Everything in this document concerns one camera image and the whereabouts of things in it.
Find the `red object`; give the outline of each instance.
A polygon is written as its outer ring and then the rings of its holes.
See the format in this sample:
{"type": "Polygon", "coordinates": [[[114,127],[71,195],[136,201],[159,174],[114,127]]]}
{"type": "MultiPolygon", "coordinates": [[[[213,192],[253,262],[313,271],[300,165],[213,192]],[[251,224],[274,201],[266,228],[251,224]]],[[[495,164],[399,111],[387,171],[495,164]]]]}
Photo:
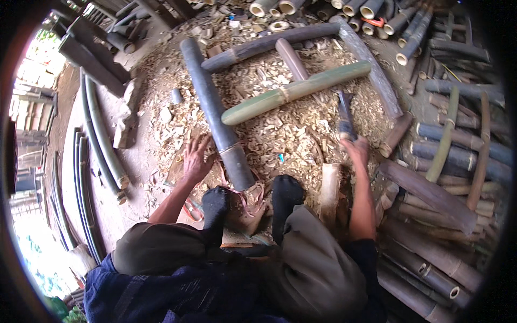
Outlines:
{"type": "Polygon", "coordinates": [[[366,21],[367,23],[374,25],[375,27],[382,28],[384,26],[384,18],[380,17],[379,20],[375,19],[366,19],[361,17],[361,20],[366,21]]]}

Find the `cut bamboo ring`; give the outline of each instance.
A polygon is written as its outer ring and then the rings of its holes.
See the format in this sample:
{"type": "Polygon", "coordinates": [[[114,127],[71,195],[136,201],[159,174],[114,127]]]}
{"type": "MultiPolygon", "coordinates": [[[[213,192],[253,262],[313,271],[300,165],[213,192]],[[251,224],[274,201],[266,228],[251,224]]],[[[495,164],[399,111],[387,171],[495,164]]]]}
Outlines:
{"type": "Polygon", "coordinates": [[[282,17],[282,13],[277,8],[271,8],[269,10],[269,13],[271,14],[271,16],[276,17],[276,18],[282,17]]]}
{"type": "Polygon", "coordinates": [[[269,25],[269,30],[278,33],[283,32],[284,30],[289,29],[290,25],[287,21],[276,21],[269,25]]]}

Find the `person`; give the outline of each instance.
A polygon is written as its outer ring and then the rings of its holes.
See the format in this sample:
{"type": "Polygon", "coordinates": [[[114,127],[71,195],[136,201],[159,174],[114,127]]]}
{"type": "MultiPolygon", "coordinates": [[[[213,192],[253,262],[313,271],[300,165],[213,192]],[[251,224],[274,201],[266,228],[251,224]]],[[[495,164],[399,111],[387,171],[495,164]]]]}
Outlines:
{"type": "Polygon", "coordinates": [[[386,322],[376,275],[368,141],[343,141],[355,168],[350,241],[341,246],[303,204],[288,175],[273,181],[272,236],[265,261],[220,249],[229,191],[202,198],[204,227],[176,223],[190,192],[208,174],[210,136],[184,151],[184,175],[147,222],[137,223],[87,276],[86,317],[96,322],[386,322]]]}

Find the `workshop floor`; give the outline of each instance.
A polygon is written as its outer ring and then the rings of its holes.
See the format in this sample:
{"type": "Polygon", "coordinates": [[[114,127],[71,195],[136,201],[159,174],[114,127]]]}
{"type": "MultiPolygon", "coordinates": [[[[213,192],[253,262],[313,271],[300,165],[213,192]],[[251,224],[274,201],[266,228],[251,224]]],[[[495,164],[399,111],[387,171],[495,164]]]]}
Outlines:
{"type": "MultiPolygon", "coordinates": [[[[119,53],[115,57],[117,62],[132,71],[133,76],[144,78],[145,81],[141,89],[140,111],[135,116],[134,129],[130,134],[130,147],[117,151],[131,180],[131,185],[126,190],[128,201],[119,206],[108,189],[102,186],[101,179],[97,178],[93,181],[96,218],[107,252],[115,248],[116,241],[127,229],[137,222],[146,221],[165,199],[169,191],[168,185],[174,184],[181,175],[180,153],[183,140],[208,130],[199,102],[194,99],[194,90],[178,50],[179,42],[186,37],[191,37],[189,30],[196,25],[205,29],[211,27],[214,30],[214,37],[207,40],[208,45],[200,44],[203,52],[211,45],[220,44],[225,50],[233,45],[253,40],[249,33],[232,34],[231,30],[223,27],[222,23],[214,24],[211,17],[190,20],[180,26],[172,37],[169,33],[163,33],[159,24],[152,23],[146,40],[143,44],[137,44],[139,49],[135,53],[131,55],[119,53]],[[180,88],[185,98],[184,103],[178,106],[169,103],[169,91],[174,87],[180,88]],[[159,116],[165,106],[169,107],[173,116],[173,120],[168,124],[163,123],[159,116]]],[[[405,87],[409,72],[394,61],[394,53],[398,48],[396,43],[364,35],[361,37],[376,55],[378,62],[392,81],[402,108],[410,109],[420,120],[434,123],[436,108],[427,103],[428,94],[420,88],[421,84],[417,84],[415,96],[410,97],[406,94],[405,87]]],[[[352,63],[354,60],[341,41],[336,43],[330,38],[322,38],[314,42],[316,45],[313,48],[299,51],[310,74],[352,63]]],[[[275,85],[278,87],[284,81],[289,82],[291,77],[279,55],[275,51],[270,51],[246,60],[227,72],[214,75],[214,82],[220,90],[223,104],[231,107],[242,99],[275,88],[275,85]],[[259,70],[266,72],[264,79],[259,70]]],[[[345,83],[342,88],[356,95],[351,110],[357,122],[358,132],[368,137],[372,143],[369,168],[370,175],[373,175],[377,165],[375,148],[391,125],[383,115],[378,96],[372,90],[367,78],[345,83]]],[[[245,196],[248,204],[256,207],[250,210],[254,216],[242,214],[242,206],[239,206],[235,212],[236,219],[231,221],[237,225],[230,226],[231,229],[225,229],[224,243],[272,243],[270,218],[268,218],[271,210],[267,207],[269,206],[269,184],[275,175],[287,173],[299,178],[308,191],[306,203],[317,207],[321,183],[321,161],[315,145],[322,147],[326,162],[340,162],[346,158],[339,151],[334,130],[334,121],[337,119],[337,96],[334,93],[336,89],[338,88],[328,89],[287,104],[236,128],[239,138],[246,144],[248,160],[258,174],[261,184],[245,196]],[[282,154],[284,162],[280,161],[279,154],[282,154]],[[265,198],[263,203],[260,201],[262,191],[265,198]],[[236,230],[246,232],[247,226],[255,227],[259,220],[261,222],[256,230],[257,234],[253,237],[236,232],[236,230]]],[[[116,99],[103,87],[98,88],[98,94],[100,105],[105,113],[105,125],[113,136],[115,132],[113,125],[123,101],[116,99]]],[[[65,208],[73,228],[84,241],[80,219],[76,216],[78,211],[71,160],[71,134],[73,128],[81,127],[83,122],[80,99],[80,95],[77,95],[70,113],[70,123],[64,140],[62,178],[65,208]]],[[[93,169],[96,168],[93,154],[90,166],[93,169]]],[[[223,182],[220,165],[216,163],[212,173],[194,190],[192,200],[198,204],[202,193],[207,188],[223,182]]],[[[193,212],[192,217],[198,219],[199,215],[193,212]]],[[[194,222],[184,212],[179,221],[198,228],[203,225],[202,221],[194,222]]]]}

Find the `green foliage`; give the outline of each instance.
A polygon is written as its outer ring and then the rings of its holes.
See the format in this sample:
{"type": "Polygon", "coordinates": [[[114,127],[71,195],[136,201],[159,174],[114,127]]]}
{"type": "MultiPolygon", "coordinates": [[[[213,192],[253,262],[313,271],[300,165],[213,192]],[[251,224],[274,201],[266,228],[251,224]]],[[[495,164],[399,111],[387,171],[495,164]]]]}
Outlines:
{"type": "Polygon", "coordinates": [[[64,323],[87,323],[86,316],[79,309],[79,307],[74,306],[70,312],[68,312],[68,316],[63,319],[64,323]]]}

